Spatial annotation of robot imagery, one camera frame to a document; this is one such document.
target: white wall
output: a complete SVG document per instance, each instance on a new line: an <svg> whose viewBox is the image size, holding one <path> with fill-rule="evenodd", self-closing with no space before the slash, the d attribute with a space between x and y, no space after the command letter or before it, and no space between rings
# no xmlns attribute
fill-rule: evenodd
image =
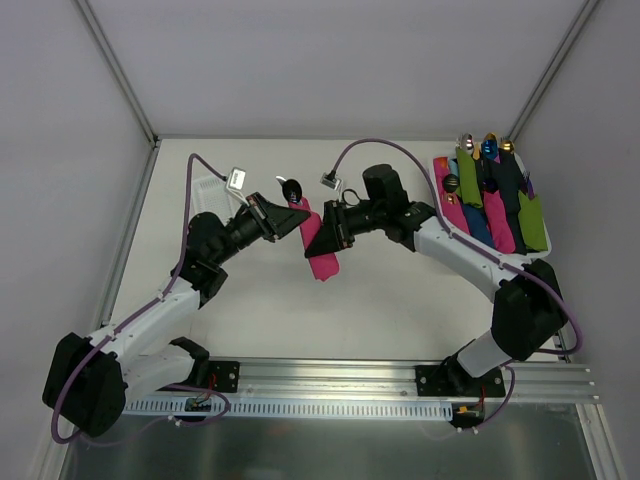
<svg viewBox="0 0 640 480"><path fill-rule="evenodd" d="M516 144L629 478L640 478L638 18L636 0L603 2Z"/></svg>
<svg viewBox="0 0 640 480"><path fill-rule="evenodd" d="M87 333L143 136L72 2L0 5L2 478L33 478L58 340Z"/></svg>
<svg viewBox="0 0 640 480"><path fill-rule="evenodd" d="M92 0L159 134L505 132L583 0Z"/></svg>

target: pink cloth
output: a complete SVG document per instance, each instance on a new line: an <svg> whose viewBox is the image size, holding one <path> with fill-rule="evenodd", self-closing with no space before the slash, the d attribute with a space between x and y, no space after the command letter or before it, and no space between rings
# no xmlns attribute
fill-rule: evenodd
<svg viewBox="0 0 640 480"><path fill-rule="evenodd" d="M318 233L318 230L320 230L320 227L322 226L322 219L320 218L320 215L311 210L309 201L305 197L302 197L300 203L289 202L289 207L295 208L296 210L305 210L311 213L311 216L307 218L302 225L300 225L302 245L304 245L304 249L306 250L313 238L316 236L316 233ZM333 253L327 253L326 255L310 258L309 265L311 265L311 271L313 272L315 279L322 282L328 280L334 275L337 275L340 271L340 264Z"/></svg>
<svg viewBox="0 0 640 480"><path fill-rule="evenodd" d="M442 208L442 214L456 227L467 235L470 235L467 219L464 217L462 206L460 205L460 199L455 193L445 192L444 187L442 186L444 177L450 173L447 157L434 158L433 170L436 174L436 184L438 185L438 195L440 196L440 208Z"/></svg>
<svg viewBox="0 0 640 480"><path fill-rule="evenodd" d="M507 223L507 213L500 198L500 192L489 193L485 190L483 193L484 211L489 220L489 230L496 250L502 253L515 252L516 243Z"/></svg>

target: black mounting bracket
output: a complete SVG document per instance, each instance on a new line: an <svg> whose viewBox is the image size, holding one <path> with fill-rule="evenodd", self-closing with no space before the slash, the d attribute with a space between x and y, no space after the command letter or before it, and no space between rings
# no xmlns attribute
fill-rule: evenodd
<svg viewBox="0 0 640 480"><path fill-rule="evenodd" d="M220 393L236 393L240 380L240 362L209 361L208 375L214 375L213 389Z"/></svg>
<svg viewBox="0 0 640 480"><path fill-rule="evenodd" d="M506 395L504 378L499 368L494 368L478 378L469 377L464 385L456 387L446 375L442 365L416 365L416 390L419 397L481 397L482 387L487 398L503 398Z"/></svg>

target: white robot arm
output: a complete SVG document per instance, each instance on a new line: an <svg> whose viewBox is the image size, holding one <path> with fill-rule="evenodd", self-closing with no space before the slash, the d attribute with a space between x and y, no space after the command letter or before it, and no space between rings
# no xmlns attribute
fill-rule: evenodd
<svg viewBox="0 0 640 480"><path fill-rule="evenodd" d="M323 226L305 256L343 250L353 245L356 235L380 229L410 251L445 264L484 293L494 304L491 329L443 362L442 371L457 390L464 391L466 383L512 359L526 360L566 324L560 305L539 285L559 295L548 263L502 255L467 235L462 243L462 232L447 231L433 207L409 201L389 165L369 167L362 176L369 198L355 206L326 202Z"/></svg>
<svg viewBox="0 0 640 480"><path fill-rule="evenodd" d="M230 178L236 178L233 172ZM178 338L155 355L141 353L218 293L227 278L224 262L260 238L284 237L308 217L309 212L275 205L257 192L242 197L226 225L211 212L196 215L188 225L184 255L150 302L85 338L71 333L58 343L45 404L54 408L54 416L60 413L96 437L127 403L169 384L202 385L209 352L195 342Z"/></svg>

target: green cloth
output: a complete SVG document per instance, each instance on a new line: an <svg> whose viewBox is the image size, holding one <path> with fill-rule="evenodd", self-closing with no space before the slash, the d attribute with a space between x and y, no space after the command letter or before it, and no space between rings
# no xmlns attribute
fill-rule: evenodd
<svg viewBox="0 0 640 480"><path fill-rule="evenodd" d="M475 160L467 152L456 148L458 170L460 171L460 193L462 201L472 207L482 208L482 196L478 188Z"/></svg>
<svg viewBox="0 0 640 480"><path fill-rule="evenodd" d="M529 199L525 193L519 191L518 200L520 200L518 221L524 244L536 252L548 250L540 198L536 195L533 199Z"/></svg>

